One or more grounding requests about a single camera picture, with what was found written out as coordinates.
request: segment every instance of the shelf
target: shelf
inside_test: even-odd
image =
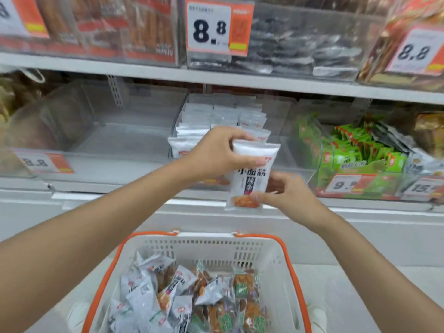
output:
[[[363,86],[358,84],[327,82],[294,78],[279,78],[225,72],[197,71],[182,68],[166,68],[135,64],[68,59],[23,54],[0,53],[2,64],[47,70],[110,74],[114,76],[150,78],[169,81],[206,83],[226,86],[242,86],[259,89],[274,89],[321,95],[341,95],[358,98],[401,100],[428,104],[444,104],[444,94]]]

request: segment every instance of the stack of white snack packages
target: stack of white snack packages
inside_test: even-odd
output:
[[[113,333],[186,332],[191,321],[190,287],[197,277],[174,259],[136,252],[133,270],[120,279],[120,299],[112,299],[108,324]]]
[[[216,126],[242,128],[259,142],[266,142],[271,134],[263,128],[267,115],[255,96],[191,94],[189,100],[176,126],[176,137],[168,138],[175,159],[190,152]]]

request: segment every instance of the shopping basket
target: shopping basket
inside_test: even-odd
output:
[[[269,333],[311,333],[308,310],[284,242],[271,235],[142,232],[118,248],[100,283],[82,333],[109,333],[111,299],[120,299],[120,276],[136,256],[163,254],[185,266],[203,261],[209,270],[238,265],[254,268],[261,280],[262,302],[270,319]]]

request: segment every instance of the price tag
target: price tag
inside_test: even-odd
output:
[[[188,51],[246,56],[254,2],[185,0]]]
[[[58,153],[39,153],[36,151],[15,150],[14,153],[32,172],[37,173],[74,173],[63,155]]]
[[[415,196],[430,196],[435,191],[444,185],[443,179],[421,178],[408,187],[404,194]]]
[[[35,0],[0,0],[0,34],[49,38]]]
[[[386,71],[439,76],[444,71],[444,28],[413,28]]]
[[[335,175],[325,191],[327,193],[350,193],[362,175]]]

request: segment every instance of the person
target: person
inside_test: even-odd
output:
[[[21,333],[66,296],[167,200],[203,179],[261,167],[263,157],[235,154],[235,127],[208,132],[186,156],[97,200],[0,243],[0,331]],[[319,235],[331,249],[382,333],[444,332],[444,310],[331,212],[301,178],[272,173],[259,202]]]

